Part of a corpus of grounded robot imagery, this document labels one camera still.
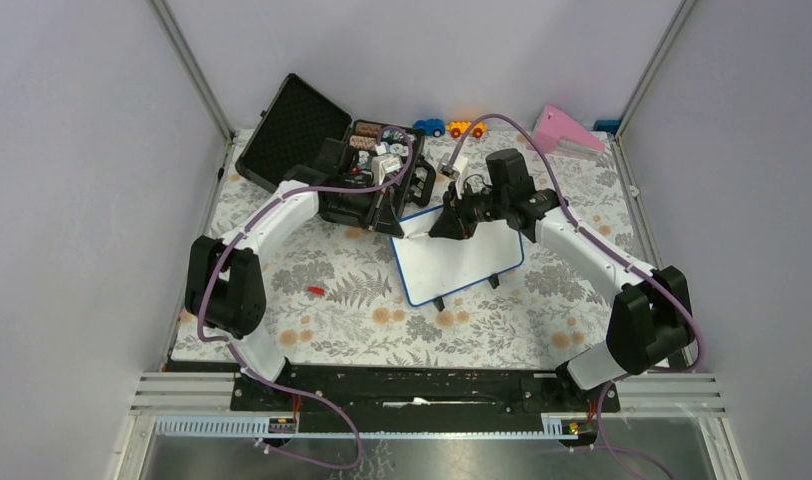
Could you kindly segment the blue framed whiteboard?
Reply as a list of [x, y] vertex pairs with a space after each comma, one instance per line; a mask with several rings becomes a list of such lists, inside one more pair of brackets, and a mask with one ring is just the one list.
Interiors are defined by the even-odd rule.
[[[441, 209], [436, 206], [402, 218], [404, 237], [428, 231]], [[480, 225], [467, 240], [404, 237], [393, 237], [390, 243], [406, 300], [412, 307], [488, 282], [492, 274], [515, 269], [525, 260], [523, 236], [503, 221]]]

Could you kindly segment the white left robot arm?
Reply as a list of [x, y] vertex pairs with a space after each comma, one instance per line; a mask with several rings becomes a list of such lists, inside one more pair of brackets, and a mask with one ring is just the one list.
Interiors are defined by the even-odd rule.
[[261, 326], [266, 309], [261, 261], [318, 215], [321, 193], [355, 196], [410, 189], [416, 165], [433, 174], [421, 149], [405, 140], [407, 157], [395, 160], [395, 175], [382, 184], [338, 186], [326, 173], [298, 165], [288, 171], [260, 210], [230, 231], [228, 239], [202, 236], [192, 244], [184, 307], [197, 317], [198, 338], [227, 346], [241, 373], [257, 381], [254, 398], [267, 410], [286, 407], [293, 387], [280, 376], [287, 359]]

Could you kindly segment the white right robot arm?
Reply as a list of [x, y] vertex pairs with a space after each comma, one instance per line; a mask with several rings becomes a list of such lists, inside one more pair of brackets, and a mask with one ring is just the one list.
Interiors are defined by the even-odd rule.
[[440, 163], [451, 182], [430, 236], [469, 240], [479, 224], [503, 221], [559, 255], [611, 304], [604, 340], [556, 370], [561, 407], [579, 412], [594, 400], [595, 388], [640, 375], [696, 340], [687, 280], [680, 270], [657, 269], [592, 231], [556, 190], [537, 189], [518, 150], [494, 152], [486, 165], [490, 182], [475, 190], [468, 183], [467, 159]]

